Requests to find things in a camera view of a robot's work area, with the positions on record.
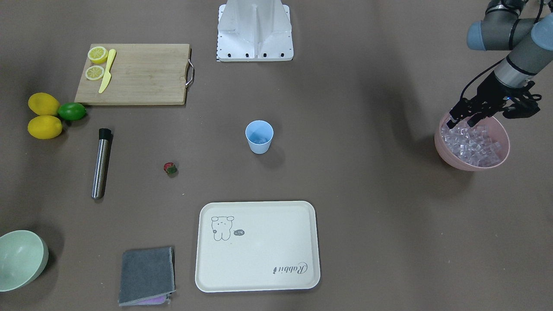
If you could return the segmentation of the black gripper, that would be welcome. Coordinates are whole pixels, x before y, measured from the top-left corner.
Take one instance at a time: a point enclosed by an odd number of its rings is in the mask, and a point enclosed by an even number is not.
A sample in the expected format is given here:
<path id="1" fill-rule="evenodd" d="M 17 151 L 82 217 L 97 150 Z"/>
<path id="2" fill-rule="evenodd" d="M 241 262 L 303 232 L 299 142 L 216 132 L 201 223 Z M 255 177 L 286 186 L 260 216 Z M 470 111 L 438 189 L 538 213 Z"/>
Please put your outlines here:
<path id="1" fill-rule="evenodd" d="M 453 129 L 462 120 L 468 118 L 470 128 L 476 126 L 482 119 L 502 112 L 504 117 L 517 117 L 515 107 L 505 108 L 506 97 L 513 97 L 519 89 L 503 83 L 492 71 L 478 86 L 477 94 L 471 100 L 462 97 L 449 111 L 448 129 Z"/>

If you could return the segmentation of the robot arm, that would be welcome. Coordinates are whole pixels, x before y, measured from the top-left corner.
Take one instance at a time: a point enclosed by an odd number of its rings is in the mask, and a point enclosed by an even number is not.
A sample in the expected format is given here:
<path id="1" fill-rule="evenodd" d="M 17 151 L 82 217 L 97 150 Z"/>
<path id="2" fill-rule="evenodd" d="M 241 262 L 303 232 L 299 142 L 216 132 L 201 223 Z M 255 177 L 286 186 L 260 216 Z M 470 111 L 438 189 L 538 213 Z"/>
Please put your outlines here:
<path id="1" fill-rule="evenodd" d="M 507 119 L 529 118 L 539 112 L 541 95 L 531 94 L 531 88 L 534 76 L 552 61 L 552 14 L 521 19 L 525 4 L 525 0 L 492 0 L 484 19 L 470 26 L 470 49 L 508 54 L 485 70 L 487 77 L 474 97 L 460 96 L 449 112 L 448 128 L 463 120 L 474 127 L 498 112 Z"/>

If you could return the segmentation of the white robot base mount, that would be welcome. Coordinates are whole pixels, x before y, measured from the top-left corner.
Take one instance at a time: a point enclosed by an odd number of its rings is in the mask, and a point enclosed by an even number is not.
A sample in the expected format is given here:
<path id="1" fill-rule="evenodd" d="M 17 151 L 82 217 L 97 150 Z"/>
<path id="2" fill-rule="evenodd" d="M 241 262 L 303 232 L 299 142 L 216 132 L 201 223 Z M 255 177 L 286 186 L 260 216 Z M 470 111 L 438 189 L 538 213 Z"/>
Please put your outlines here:
<path id="1" fill-rule="evenodd" d="M 218 14 L 217 61 L 294 58 L 290 8 L 280 0 L 228 0 L 219 6 Z"/>

